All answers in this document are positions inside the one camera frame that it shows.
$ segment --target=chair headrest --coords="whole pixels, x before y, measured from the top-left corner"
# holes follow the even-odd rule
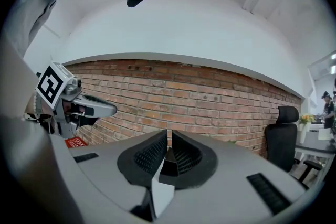
[[[294,106],[279,106],[279,117],[276,124],[291,123],[299,120],[299,111]]]

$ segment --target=vase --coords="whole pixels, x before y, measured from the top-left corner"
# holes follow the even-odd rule
[[[304,140],[306,138],[306,133],[307,131],[309,131],[309,123],[307,124],[301,124],[302,127],[301,127],[301,133],[300,133],[300,144],[303,144],[304,143]]]

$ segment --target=red sign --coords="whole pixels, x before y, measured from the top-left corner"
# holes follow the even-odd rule
[[[78,146],[87,146],[88,145],[81,138],[79,138],[77,136],[74,137],[74,138],[66,139],[65,143],[67,144],[68,148],[78,147]]]

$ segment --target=black office chair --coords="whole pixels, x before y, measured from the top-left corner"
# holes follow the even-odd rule
[[[279,117],[275,124],[269,124],[265,129],[268,160],[286,172],[292,169],[295,159],[295,144],[298,128],[292,122],[299,120],[299,112],[294,106],[279,106]],[[312,161],[304,161],[307,169],[298,179],[301,183],[312,169],[320,171],[322,166]]]

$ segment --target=chair armrest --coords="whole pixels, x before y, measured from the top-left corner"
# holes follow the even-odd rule
[[[322,165],[312,162],[312,161],[304,161],[303,163],[306,164],[308,167],[313,168],[317,171],[321,171],[323,168]]]

